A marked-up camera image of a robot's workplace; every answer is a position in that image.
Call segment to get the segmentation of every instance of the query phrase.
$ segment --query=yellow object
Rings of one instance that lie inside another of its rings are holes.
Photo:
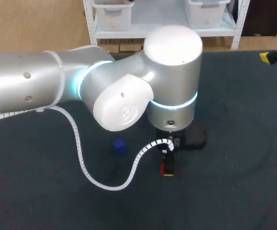
[[[261,60],[262,60],[263,62],[270,64],[270,62],[269,62],[269,60],[268,60],[268,58],[267,58],[267,54],[268,54],[268,53],[269,53],[269,52],[267,52],[267,53],[262,53],[262,54],[259,54],[259,56],[261,57]]]

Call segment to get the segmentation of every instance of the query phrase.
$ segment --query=wall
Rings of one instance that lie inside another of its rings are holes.
[[[83,0],[0,0],[0,52],[89,44]]]

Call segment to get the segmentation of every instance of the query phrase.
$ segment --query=white joint cap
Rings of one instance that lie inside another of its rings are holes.
[[[144,53],[152,61],[166,66],[184,65],[198,58],[203,50],[200,36],[179,25],[161,27],[144,41]]]
[[[93,115],[104,129],[121,131],[139,120],[153,97],[148,82],[128,74],[99,95]]]

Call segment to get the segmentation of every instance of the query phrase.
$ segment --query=blue cube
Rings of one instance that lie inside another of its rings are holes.
[[[115,152],[118,155],[128,154],[128,147],[122,138],[117,138],[113,141]]]

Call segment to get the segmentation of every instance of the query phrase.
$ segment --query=red object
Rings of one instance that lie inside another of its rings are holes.
[[[161,164],[160,172],[161,172],[162,175],[164,175],[164,163]]]

